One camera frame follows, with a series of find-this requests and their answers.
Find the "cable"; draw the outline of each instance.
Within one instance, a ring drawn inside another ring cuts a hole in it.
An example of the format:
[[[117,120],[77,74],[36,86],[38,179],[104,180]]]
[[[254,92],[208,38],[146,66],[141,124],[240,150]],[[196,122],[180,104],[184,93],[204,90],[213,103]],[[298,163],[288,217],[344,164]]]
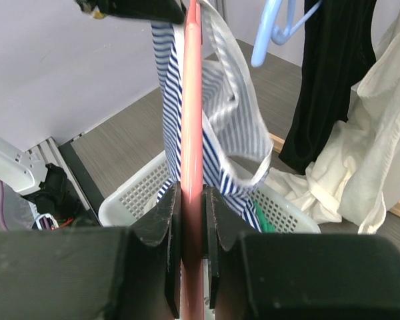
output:
[[[5,213],[4,213],[4,205],[5,205],[5,186],[3,182],[0,180],[0,225],[4,231],[9,231],[9,228],[6,225],[5,221]]]
[[[46,230],[50,230],[51,229],[51,226],[50,226],[50,224],[49,224],[49,222],[48,222],[46,217],[43,217],[43,223],[45,224]]]
[[[73,222],[74,219],[68,219],[65,223],[63,223],[62,225],[59,226],[59,229],[65,228],[66,226],[68,226],[71,222]]]

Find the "pink hanger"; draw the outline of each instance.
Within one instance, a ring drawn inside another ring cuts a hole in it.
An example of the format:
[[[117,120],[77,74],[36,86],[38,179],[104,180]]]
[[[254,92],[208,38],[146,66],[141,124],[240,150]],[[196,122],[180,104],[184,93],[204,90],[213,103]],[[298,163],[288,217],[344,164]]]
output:
[[[181,189],[183,214],[184,320],[204,320],[201,192],[203,125],[201,94],[201,8],[190,0],[185,26],[182,92]]]

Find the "gray floor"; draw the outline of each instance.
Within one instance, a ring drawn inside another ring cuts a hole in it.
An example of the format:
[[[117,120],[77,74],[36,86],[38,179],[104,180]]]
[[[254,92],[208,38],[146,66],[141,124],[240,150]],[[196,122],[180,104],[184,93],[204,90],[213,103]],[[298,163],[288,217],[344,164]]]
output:
[[[239,43],[250,61],[252,46]],[[301,87],[300,68],[268,54],[264,66],[251,69],[251,76],[266,125],[270,132],[285,137]],[[157,89],[73,142],[104,197],[163,150],[161,112],[161,94]],[[290,171],[277,155],[272,166]],[[354,233],[357,227],[344,221],[321,225],[321,229],[325,233]],[[389,213],[378,234],[392,240],[400,250],[400,218]]]

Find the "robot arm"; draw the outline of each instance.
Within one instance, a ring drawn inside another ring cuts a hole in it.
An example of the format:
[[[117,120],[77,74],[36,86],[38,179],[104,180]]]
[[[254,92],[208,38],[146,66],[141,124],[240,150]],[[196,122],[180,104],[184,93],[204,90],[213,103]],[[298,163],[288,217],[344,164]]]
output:
[[[40,190],[46,175],[46,163],[37,154],[28,155],[0,138],[0,180],[14,192],[27,196]]]
[[[82,207],[62,168],[44,162],[36,153],[26,154],[2,138],[0,180],[34,203],[38,213],[50,213],[56,220],[74,217]]]

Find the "clothes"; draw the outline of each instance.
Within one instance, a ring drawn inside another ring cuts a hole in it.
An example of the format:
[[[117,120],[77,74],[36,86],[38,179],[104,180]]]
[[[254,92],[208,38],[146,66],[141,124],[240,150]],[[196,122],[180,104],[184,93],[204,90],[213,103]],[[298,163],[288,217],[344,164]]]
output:
[[[272,169],[266,181],[317,223],[344,217],[359,233],[375,233],[400,200],[400,16],[378,51],[350,120],[335,124],[306,176]]]
[[[272,224],[270,224],[270,222],[268,222],[267,217],[264,215],[264,212],[262,211],[258,203],[254,201],[253,204],[255,205],[256,208],[256,214],[258,216],[259,223],[261,224],[262,232],[274,233],[275,227]]]
[[[273,142],[259,112],[245,58],[228,26],[206,0],[200,0],[205,32],[219,61],[203,62],[203,180],[220,190],[228,206],[260,230],[248,192],[268,174]],[[159,84],[163,95],[163,135],[170,179],[181,178],[181,112],[184,27],[152,23]],[[229,160],[260,163],[252,179],[241,179]]]
[[[317,0],[305,0],[308,12]],[[305,24],[302,85],[280,159],[304,174],[336,121],[347,120],[351,86],[376,62],[371,23],[376,0],[324,0]]]

